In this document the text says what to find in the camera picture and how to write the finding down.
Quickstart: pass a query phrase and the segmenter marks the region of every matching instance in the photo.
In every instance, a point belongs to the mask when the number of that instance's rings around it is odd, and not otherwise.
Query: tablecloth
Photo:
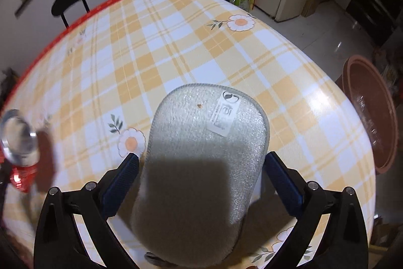
[[[270,122],[269,150],[323,188],[354,187],[370,236],[374,163],[352,104],[296,46],[224,0],[109,0],[42,52],[6,109],[20,109],[36,129],[48,129],[53,185],[76,190],[116,168],[128,152],[140,156],[159,103],[193,82],[231,86],[257,100]],[[295,219],[278,210],[276,195],[266,194],[267,202],[253,200],[239,250],[221,267],[262,268],[287,238]],[[45,194],[33,189],[26,198],[9,186],[4,220],[33,250]],[[90,256],[101,263],[76,219]],[[153,267],[124,215],[108,222],[135,262]],[[326,222],[323,216],[301,263],[313,256]]]

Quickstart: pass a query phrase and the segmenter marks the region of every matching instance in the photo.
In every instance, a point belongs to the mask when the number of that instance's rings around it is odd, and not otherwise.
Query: red object
[[[5,156],[0,148],[0,163],[3,163]],[[21,192],[27,193],[35,179],[37,165],[13,166],[10,174],[10,182]]]
[[[336,84],[350,102],[356,104],[357,96],[365,100],[366,112],[371,120],[380,144],[372,146],[377,173],[387,172],[394,162],[397,151],[397,118],[392,96],[376,67],[360,55],[351,56],[343,67]]]

